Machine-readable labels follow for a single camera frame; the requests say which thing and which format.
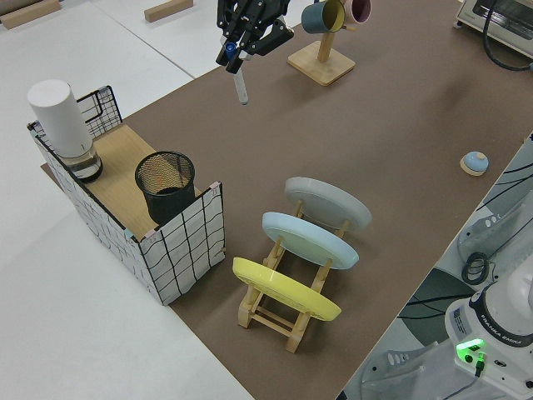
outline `light blue plate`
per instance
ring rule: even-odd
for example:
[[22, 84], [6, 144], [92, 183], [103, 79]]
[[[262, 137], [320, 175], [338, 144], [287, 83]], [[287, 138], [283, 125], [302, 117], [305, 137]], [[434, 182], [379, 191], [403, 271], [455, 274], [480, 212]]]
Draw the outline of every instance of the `light blue plate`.
[[359, 261], [357, 252], [333, 233], [313, 223], [279, 212], [263, 214], [263, 230], [274, 242], [311, 263], [325, 265], [333, 261], [331, 268], [348, 269]]

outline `mug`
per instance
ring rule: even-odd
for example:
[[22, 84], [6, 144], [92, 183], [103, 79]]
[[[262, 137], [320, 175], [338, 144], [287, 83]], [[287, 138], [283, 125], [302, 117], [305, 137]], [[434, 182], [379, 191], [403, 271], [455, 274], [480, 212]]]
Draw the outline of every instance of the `mug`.
[[344, 22], [350, 23], [365, 23], [370, 17], [371, 0], [346, 0], [344, 2], [344, 10], [346, 17]]
[[301, 26], [307, 33], [337, 32], [344, 24], [345, 11], [340, 0], [314, 2], [301, 13]]

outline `green light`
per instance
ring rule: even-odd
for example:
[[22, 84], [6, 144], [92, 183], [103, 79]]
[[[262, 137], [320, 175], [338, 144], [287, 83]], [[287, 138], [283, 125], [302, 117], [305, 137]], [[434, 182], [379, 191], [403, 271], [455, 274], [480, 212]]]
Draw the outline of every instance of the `green light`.
[[469, 340], [468, 342], [459, 343], [456, 346], [457, 356], [462, 361], [467, 361], [467, 358], [469, 358], [470, 360], [467, 361], [469, 363], [472, 359], [471, 352], [474, 352], [475, 350], [479, 350], [480, 348], [483, 348], [484, 346], [485, 346], [485, 342], [483, 341], [483, 339], [472, 339], [472, 340]]
[[456, 348], [457, 348], [457, 351], [459, 351], [459, 350], [464, 350], [466, 348], [471, 348], [472, 346], [481, 347], [483, 343], [484, 343], [483, 339], [472, 339], [472, 340], [469, 340], [468, 342], [459, 343], [456, 346]]

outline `toaster oven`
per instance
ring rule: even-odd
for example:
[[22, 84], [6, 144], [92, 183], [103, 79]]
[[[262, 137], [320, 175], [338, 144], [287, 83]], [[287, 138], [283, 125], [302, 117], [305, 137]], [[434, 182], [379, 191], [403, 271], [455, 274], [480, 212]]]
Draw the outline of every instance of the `toaster oven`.
[[[457, 20], [483, 31], [491, 0], [464, 0]], [[498, 0], [488, 35], [533, 58], [533, 0]]]

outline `pink mug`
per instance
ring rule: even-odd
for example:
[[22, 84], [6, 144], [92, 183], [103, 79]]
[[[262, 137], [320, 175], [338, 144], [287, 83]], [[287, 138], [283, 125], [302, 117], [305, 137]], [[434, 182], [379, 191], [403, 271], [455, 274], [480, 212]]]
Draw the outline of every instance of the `pink mug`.
[[346, 0], [344, 10], [346, 17], [344, 23], [365, 23], [370, 17], [371, 0]]

